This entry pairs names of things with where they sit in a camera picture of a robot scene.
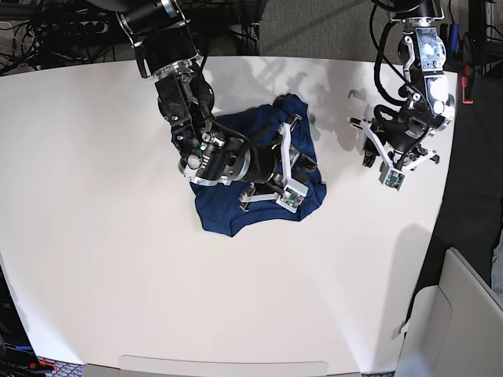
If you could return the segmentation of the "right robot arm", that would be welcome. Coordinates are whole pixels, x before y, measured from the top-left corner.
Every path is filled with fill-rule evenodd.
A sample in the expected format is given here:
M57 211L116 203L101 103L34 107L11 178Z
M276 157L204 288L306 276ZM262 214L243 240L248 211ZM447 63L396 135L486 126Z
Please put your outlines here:
M152 78L158 108L171 126L180 154L179 169L195 185L230 185L234 181L265 185L283 193L297 178L317 168L292 146L286 134L262 142L262 131L248 136L225 126L212 113L215 95L204 78L189 22L177 1L96 1L116 14L129 38L141 77Z

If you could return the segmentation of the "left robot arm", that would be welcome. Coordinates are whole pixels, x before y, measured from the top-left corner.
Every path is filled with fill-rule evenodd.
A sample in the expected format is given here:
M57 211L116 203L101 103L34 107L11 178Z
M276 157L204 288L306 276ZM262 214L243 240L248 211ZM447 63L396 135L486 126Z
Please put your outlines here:
M387 103L375 107L370 129L379 144L389 146L382 157L390 159L391 167L411 171L425 160L439 162L438 154L421 142L444 130L455 117L455 99L443 71L447 51L435 26L444 12L439 1L373 2L371 13L379 9L387 12L389 21L380 37L371 37L376 48L374 84ZM394 70L402 86L398 97L392 97L384 89L380 71L382 64L390 63L385 49L396 25L403 28L397 47L402 66Z

